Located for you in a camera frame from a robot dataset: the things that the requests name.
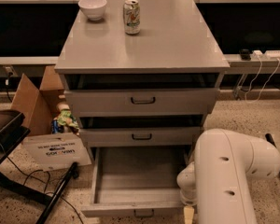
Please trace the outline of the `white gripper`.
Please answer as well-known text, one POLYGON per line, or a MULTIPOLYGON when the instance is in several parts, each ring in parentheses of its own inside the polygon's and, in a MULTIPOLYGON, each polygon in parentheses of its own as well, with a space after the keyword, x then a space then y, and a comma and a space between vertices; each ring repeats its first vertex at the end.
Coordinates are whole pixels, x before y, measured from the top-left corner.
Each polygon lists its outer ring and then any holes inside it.
POLYGON ((180 188, 180 200, 184 205, 184 224, 193 224, 194 209, 197 204, 196 179, 194 162, 191 162, 176 178, 180 188))

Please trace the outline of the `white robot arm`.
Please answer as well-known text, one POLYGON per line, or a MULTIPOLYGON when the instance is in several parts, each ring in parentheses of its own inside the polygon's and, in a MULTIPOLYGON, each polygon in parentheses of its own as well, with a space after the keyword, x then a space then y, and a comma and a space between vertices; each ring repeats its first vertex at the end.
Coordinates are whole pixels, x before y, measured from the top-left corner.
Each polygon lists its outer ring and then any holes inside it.
POLYGON ((270 142, 211 129, 199 136, 194 161, 176 181, 181 202, 197 207, 199 224, 257 224, 247 180, 279 172, 280 153, 270 142))

